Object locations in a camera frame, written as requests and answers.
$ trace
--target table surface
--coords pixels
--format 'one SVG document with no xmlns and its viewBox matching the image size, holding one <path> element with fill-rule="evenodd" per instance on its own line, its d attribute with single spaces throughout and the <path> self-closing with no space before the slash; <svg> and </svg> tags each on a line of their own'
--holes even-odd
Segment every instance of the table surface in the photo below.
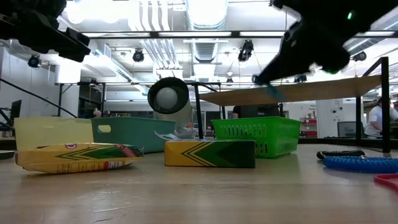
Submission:
<svg viewBox="0 0 398 224">
<path fill-rule="evenodd" d="M 256 169 L 165 167 L 161 153 L 125 169 L 67 175 L 0 161 L 0 217 L 18 224 L 397 223 L 398 194 L 375 185 L 372 174 L 326 169 L 315 156 L 347 149 L 354 148 L 299 145 L 257 160 Z"/>
</svg>

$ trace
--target handle cutout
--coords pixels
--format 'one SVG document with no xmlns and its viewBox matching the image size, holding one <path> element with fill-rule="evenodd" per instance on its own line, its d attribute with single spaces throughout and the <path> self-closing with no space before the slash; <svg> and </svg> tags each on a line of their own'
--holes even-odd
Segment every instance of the handle cutout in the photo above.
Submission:
<svg viewBox="0 0 398 224">
<path fill-rule="evenodd" d="M 112 128 L 109 125 L 98 125 L 97 131 L 99 133 L 110 133 L 112 131 Z"/>
</svg>

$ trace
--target pale yellow bin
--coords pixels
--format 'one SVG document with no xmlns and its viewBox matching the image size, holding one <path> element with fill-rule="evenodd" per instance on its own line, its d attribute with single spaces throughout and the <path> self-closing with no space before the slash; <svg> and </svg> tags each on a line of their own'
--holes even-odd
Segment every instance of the pale yellow bin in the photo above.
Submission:
<svg viewBox="0 0 398 224">
<path fill-rule="evenodd" d="M 16 118 L 14 127 L 18 151 L 40 146 L 94 142 L 90 119 Z"/>
</svg>

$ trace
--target blue coiled cable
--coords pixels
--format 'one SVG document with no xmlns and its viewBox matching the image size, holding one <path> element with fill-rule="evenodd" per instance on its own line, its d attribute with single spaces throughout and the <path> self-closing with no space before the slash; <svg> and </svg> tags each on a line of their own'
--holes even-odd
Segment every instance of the blue coiled cable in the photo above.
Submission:
<svg viewBox="0 0 398 224">
<path fill-rule="evenodd" d="M 323 160 L 327 168 L 373 174 L 398 173 L 398 159 L 383 157 L 327 156 Z"/>
</svg>

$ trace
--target green plastic basket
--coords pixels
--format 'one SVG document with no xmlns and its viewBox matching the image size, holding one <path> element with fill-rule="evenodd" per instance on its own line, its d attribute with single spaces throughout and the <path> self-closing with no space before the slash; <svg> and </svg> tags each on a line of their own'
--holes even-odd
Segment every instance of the green plastic basket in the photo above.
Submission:
<svg viewBox="0 0 398 224">
<path fill-rule="evenodd" d="M 144 153 L 164 152 L 164 140 L 159 134 L 174 134 L 175 122 L 148 118 L 93 118 L 95 143 L 143 146 Z"/>
<path fill-rule="evenodd" d="M 217 139 L 256 141 L 256 156 L 275 158 L 297 149 L 300 121 L 282 118 L 241 118 L 212 120 Z"/>
</svg>

